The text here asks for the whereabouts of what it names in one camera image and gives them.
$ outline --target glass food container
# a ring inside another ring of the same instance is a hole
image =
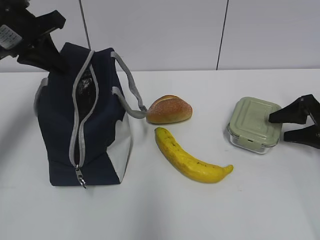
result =
[[[282,129],[282,124],[269,122],[269,115],[280,109],[272,102],[243,97],[236,104],[227,126],[230,142],[258,154],[267,153],[279,142]]]

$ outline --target zipper pull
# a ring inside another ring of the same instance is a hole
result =
[[[81,172],[78,165],[75,167],[75,173],[76,173],[76,177],[78,178],[80,185],[82,187],[84,187],[85,189],[87,189],[86,181],[84,180],[84,176],[82,175],[82,172]]]

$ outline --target container lid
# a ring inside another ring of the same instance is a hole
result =
[[[280,110],[275,103],[253,97],[244,97],[236,104],[229,124],[229,131],[240,139],[253,144],[273,147],[277,144],[282,124],[270,123],[269,115]]]

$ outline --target bread roll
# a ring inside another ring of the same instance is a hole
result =
[[[192,112],[192,107],[181,98],[165,95],[151,105],[146,120],[152,124],[177,123],[191,118]]]

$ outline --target lunch bag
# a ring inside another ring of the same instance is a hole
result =
[[[34,101],[50,182],[85,188],[120,184],[132,145],[128,114],[137,119],[147,114],[130,70],[112,48],[94,52],[66,43],[60,54],[68,71],[51,71]],[[140,110],[126,102],[116,60]]]

